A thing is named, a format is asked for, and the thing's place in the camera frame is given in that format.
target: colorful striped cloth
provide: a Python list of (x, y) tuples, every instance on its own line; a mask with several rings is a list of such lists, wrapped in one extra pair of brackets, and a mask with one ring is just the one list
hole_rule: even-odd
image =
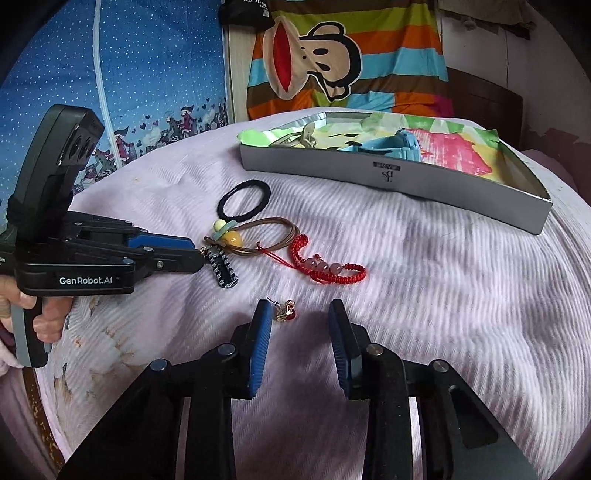
[(434, 0), (270, 0), (251, 119), (314, 106), (452, 116)]

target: black hair tie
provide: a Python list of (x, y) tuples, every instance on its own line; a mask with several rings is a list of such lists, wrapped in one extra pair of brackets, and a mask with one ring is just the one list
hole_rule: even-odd
[[(249, 187), (258, 187), (262, 190), (262, 199), (261, 202), (254, 207), (250, 212), (245, 213), (244, 215), (236, 215), (234, 217), (229, 217), (223, 212), (223, 208), (226, 206), (226, 202), (228, 199), (234, 195), (238, 190), (247, 189)], [(255, 215), (258, 215), (263, 211), (263, 209), (269, 203), (269, 199), (271, 198), (271, 188), (262, 180), (247, 180), (243, 181), (242, 183), (236, 185), (232, 190), (230, 190), (227, 194), (225, 194), (219, 203), (217, 204), (217, 216), (222, 220), (229, 222), (230, 220), (235, 220), (237, 223), (246, 222), (250, 220)]]

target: starry fabric print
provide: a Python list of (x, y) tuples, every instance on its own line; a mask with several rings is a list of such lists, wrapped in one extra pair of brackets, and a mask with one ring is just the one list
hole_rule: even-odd
[[(218, 7), (219, 0), (102, 0), (105, 105), (93, 56), (95, 2), (70, 0), (37, 33), (0, 88), (0, 231), (33, 135), (55, 103), (91, 108), (104, 124), (108, 115), (118, 132), (105, 132), (74, 193), (115, 171), (118, 158), (126, 165), (228, 123)], [(200, 105), (206, 111), (195, 115)], [(200, 115), (210, 121), (198, 124)]]

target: pink bead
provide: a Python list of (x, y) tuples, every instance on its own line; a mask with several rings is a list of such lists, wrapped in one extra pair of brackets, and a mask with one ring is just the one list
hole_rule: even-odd
[(333, 275), (339, 275), (342, 271), (343, 267), (340, 263), (335, 262), (330, 266), (330, 273), (332, 273)]
[(316, 265), (318, 265), (318, 262), (315, 258), (307, 258), (306, 261), (304, 261), (304, 267), (308, 270), (315, 270)]
[(316, 271), (319, 273), (328, 273), (329, 270), (330, 267), (326, 262), (320, 262), (318, 265), (316, 265)]

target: cardboard box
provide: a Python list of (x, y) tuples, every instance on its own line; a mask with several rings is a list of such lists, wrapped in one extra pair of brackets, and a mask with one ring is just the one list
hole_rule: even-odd
[[(541, 233), (550, 213), (550, 195), (534, 173), (498, 139), (496, 131), (395, 113), (323, 112), (264, 132), (264, 138), (301, 131), (311, 122), (315, 124), (314, 137), (319, 138), (316, 148), (256, 146), (257, 142), (250, 141), (243, 132), (240, 149), (244, 168), (401, 192), (471, 210), (534, 234)], [(423, 153), (421, 162), (326, 148), (330, 142), (344, 146), (347, 138), (361, 140), (386, 131), (394, 134), (398, 128), (416, 134)], [(322, 134), (349, 130), (357, 134)], [(449, 162), (476, 173), (439, 165)]]

